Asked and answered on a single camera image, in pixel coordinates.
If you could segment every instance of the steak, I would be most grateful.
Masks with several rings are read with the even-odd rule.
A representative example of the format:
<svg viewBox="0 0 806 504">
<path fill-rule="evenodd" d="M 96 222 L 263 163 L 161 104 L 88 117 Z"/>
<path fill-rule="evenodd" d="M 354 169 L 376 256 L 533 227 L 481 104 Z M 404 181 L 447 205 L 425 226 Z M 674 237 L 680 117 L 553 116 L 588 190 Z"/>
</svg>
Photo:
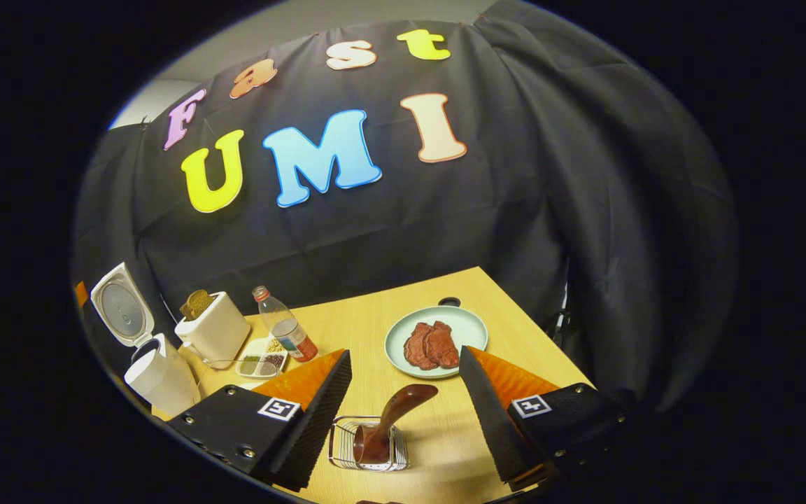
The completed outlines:
<svg viewBox="0 0 806 504">
<path fill-rule="evenodd" d="M 425 355 L 444 369 L 458 367 L 458 350 L 449 325 L 435 320 L 431 332 L 425 336 Z"/>
<path fill-rule="evenodd" d="M 412 335 L 403 344 L 403 357 L 406 358 L 406 362 L 418 367 L 420 370 L 433 370 L 438 365 L 425 355 L 425 336 L 428 336 L 428 333 L 432 330 L 434 330 L 432 326 L 425 322 L 419 322 L 416 324 L 416 329 L 413 330 Z"/>
</svg>

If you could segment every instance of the wire rack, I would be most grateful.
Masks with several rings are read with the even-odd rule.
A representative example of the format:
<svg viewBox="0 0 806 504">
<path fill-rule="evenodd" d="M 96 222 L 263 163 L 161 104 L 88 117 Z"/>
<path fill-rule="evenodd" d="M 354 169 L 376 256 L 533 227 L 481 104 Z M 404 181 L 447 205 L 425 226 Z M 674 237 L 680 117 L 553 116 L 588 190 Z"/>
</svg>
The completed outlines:
<svg viewBox="0 0 806 504">
<path fill-rule="evenodd" d="M 329 431 L 329 462 L 333 466 L 358 471 L 386 473 L 402 471 L 409 467 L 406 459 L 406 438 L 396 426 L 390 427 L 390 460 L 385 463 L 356 463 L 353 443 L 356 428 L 360 425 L 378 425 L 377 416 L 339 416 L 332 422 Z"/>
</svg>

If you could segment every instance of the letter m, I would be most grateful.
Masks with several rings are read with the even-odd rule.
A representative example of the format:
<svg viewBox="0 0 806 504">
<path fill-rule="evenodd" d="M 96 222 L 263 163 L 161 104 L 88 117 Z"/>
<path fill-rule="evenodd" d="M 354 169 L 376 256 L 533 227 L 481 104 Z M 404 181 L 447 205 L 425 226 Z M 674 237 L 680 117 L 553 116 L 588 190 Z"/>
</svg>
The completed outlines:
<svg viewBox="0 0 806 504">
<path fill-rule="evenodd" d="M 310 197 L 310 190 L 300 185 L 298 172 L 317 191 L 329 190 L 332 167 L 338 160 L 335 185 L 342 189 L 371 184 L 381 178 L 381 170 L 372 164 L 362 137 L 364 111 L 342 111 L 325 124 L 323 140 L 314 146 L 297 128 L 286 127 L 263 139 L 263 147 L 272 150 L 281 194 L 279 207 L 291 207 Z"/>
</svg>

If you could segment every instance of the peach letter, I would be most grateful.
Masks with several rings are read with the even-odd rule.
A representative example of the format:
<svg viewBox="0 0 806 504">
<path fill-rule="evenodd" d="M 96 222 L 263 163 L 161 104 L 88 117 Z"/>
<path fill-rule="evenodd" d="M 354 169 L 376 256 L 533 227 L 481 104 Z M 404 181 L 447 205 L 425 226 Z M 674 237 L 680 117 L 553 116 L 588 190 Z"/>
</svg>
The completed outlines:
<svg viewBox="0 0 806 504">
<path fill-rule="evenodd" d="M 164 150 L 169 149 L 185 137 L 183 123 L 192 122 L 192 118 L 195 116 L 195 102 L 200 102 L 206 95 L 207 90 L 199 90 L 170 111 L 170 127 L 167 131 L 167 143 L 164 143 Z"/>
<path fill-rule="evenodd" d="M 252 64 L 252 66 L 242 70 L 241 73 L 238 73 L 238 76 L 234 79 L 236 85 L 230 90 L 229 98 L 241 98 L 246 95 L 249 90 L 268 83 L 269 79 L 275 77 L 278 73 L 278 70 L 272 67 L 273 63 L 275 63 L 275 61 L 272 61 L 272 58 L 268 57 L 265 60 Z"/>
<path fill-rule="evenodd" d="M 372 45 L 366 41 L 338 42 L 325 51 L 330 59 L 325 63 L 333 70 L 346 68 L 368 67 L 378 59 L 371 49 Z"/>
<path fill-rule="evenodd" d="M 448 162 L 466 153 L 466 146 L 453 136 L 450 121 L 444 112 L 447 96 L 438 92 L 417 94 L 400 100 L 400 106 L 416 118 L 418 133 L 422 135 L 422 162 Z"/>
<path fill-rule="evenodd" d="M 437 49 L 434 47 L 434 42 L 444 41 L 444 35 L 435 35 L 428 33 L 427 29 L 413 29 L 397 35 L 398 41 L 406 41 L 406 46 L 409 47 L 409 54 L 420 60 L 445 60 L 450 57 L 450 51 L 447 49 Z"/>
<path fill-rule="evenodd" d="M 182 162 L 185 172 L 185 184 L 188 186 L 188 199 L 192 207 L 203 214 L 210 214 L 232 203 L 241 191 L 241 154 L 238 153 L 238 140 L 244 131 L 236 129 L 226 133 L 217 140 L 215 147 L 223 153 L 223 167 L 226 169 L 226 182 L 216 191 L 207 185 L 207 172 L 204 160 L 208 150 L 196 150 Z"/>
</svg>

